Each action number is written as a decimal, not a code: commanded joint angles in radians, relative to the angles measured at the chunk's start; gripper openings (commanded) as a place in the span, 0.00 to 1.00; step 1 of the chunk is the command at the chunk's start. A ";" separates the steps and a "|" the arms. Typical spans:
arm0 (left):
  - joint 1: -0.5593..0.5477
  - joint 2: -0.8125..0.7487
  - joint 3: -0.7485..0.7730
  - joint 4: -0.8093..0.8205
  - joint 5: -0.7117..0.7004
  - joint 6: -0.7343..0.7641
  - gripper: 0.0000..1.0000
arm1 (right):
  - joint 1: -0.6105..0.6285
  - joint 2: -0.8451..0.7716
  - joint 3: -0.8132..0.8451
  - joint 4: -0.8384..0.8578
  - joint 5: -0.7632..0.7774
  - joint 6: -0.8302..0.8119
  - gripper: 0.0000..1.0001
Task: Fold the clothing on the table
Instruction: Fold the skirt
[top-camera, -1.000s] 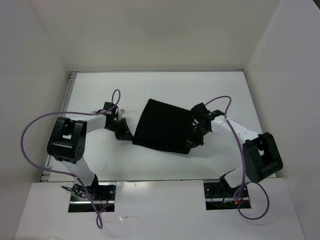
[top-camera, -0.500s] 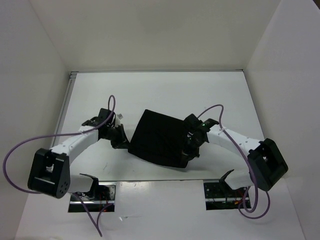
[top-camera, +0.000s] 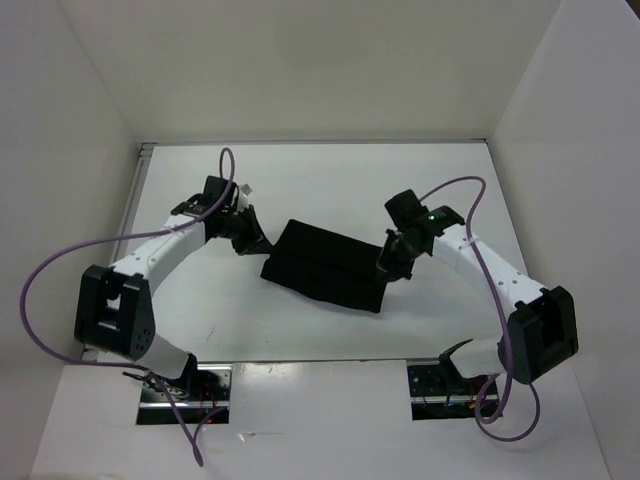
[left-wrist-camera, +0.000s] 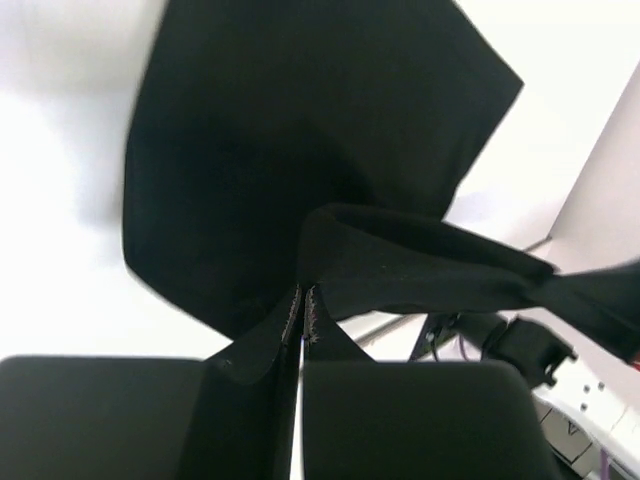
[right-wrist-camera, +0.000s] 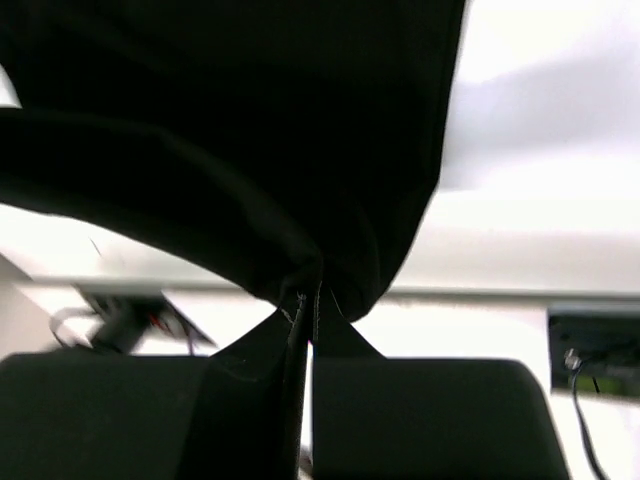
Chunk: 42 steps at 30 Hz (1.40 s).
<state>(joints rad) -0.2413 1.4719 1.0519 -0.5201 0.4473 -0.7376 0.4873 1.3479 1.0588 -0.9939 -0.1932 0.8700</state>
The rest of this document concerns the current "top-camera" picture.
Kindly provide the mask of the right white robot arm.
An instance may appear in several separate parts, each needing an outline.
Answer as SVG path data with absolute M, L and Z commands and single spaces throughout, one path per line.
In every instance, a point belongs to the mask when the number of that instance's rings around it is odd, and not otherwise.
M 469 233 L 447 206 L 385 208 L 395 228 L 387 232 L 378 268 L 388 279 L 409 279 L 415 260 L 427 254 L 489 302 L 498 298 L 506 317 L 507 334 L 463 340 L 440 355 L 443 389 L 462 392 L 474 378 L 503 374 L 509 366 L 516 382 L 529 385 L 577 353 L 574 299 L 566 289 L 548 289 L 518 271 Z

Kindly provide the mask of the black skirt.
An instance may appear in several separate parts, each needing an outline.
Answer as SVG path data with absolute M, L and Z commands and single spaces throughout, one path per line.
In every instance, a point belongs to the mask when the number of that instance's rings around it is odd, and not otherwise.
M 313 300 L 378 313 L 386 290 L 380 253 L 379 246 L 291 219 L 261 278 Z

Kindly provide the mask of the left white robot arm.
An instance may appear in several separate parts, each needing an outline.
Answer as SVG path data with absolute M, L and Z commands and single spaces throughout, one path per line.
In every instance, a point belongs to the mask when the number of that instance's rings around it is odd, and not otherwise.
M 257 220 L 248 185 L 207 178 L 202 192 L 172 211 L 161 233 L 107 267 L 82 275 L 76 340 L 157 374 L 176 399 L 192 397 L 202 380 L 197 358 L 156 330 L 152 300 L 162 282 L 209 240 L 223 238 L 240 255 L 266 254 L 271 244 Z

